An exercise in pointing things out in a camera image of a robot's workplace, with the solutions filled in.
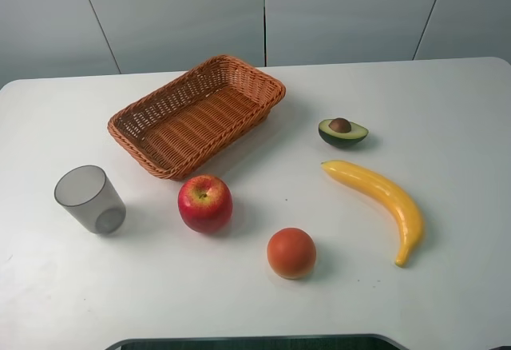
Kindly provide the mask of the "red apple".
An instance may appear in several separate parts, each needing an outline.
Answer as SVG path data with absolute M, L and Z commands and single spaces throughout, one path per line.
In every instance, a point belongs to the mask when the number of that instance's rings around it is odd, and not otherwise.
M 199 175 L 186 181 L 180 188 L 177 204 L 183 222 L 198 233 L 217 233 L 232 217 L 231 191 L 213 175 Z

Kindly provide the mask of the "orange wicker basket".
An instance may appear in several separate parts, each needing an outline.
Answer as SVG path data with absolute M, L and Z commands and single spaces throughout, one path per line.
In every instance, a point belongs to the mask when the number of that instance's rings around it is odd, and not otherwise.
M 179 181 L 265 121 L 285 93 L 278 79 L 218 55 L 118 111 L 107 129 L 149 174 Z

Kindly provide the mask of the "halved avocado with pit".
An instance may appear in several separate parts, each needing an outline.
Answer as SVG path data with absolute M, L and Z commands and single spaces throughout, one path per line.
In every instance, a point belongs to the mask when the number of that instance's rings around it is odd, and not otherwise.
M 336 148 L 347 148 L 365 139 L 369 130 L 345 118 L 325 119 L 319 123 L 319 136 Z

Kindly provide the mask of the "orange tomato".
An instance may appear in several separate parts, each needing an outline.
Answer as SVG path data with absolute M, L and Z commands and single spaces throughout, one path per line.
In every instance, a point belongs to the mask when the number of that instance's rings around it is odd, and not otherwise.
M 267 261 L 274 273 L 282 278 L 303 278 L 315 267 L 315 242 L 302 229 L 281 229 L 267 244 Z

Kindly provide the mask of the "yellow banana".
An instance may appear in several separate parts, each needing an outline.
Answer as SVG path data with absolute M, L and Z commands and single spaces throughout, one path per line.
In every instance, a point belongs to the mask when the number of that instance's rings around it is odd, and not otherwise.
M 352 162 L 329 160 L 322 162 L 321 168 L 337 182 L 373 198 L 392 215 L 400 237 L 394 263 L 405 267 L 426 231 L 425 218 L 414 199 L 382 174 Z

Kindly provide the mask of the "grey translucent plastic cup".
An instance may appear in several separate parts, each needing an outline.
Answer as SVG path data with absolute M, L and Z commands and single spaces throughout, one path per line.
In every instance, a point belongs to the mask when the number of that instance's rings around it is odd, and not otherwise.
M 93 234 L 113 233 L 125 220 L 125 203 L 105 171 L 96 165 L 83 165 L 70 170 L 55 185 L 53 196 L 61 207 Z

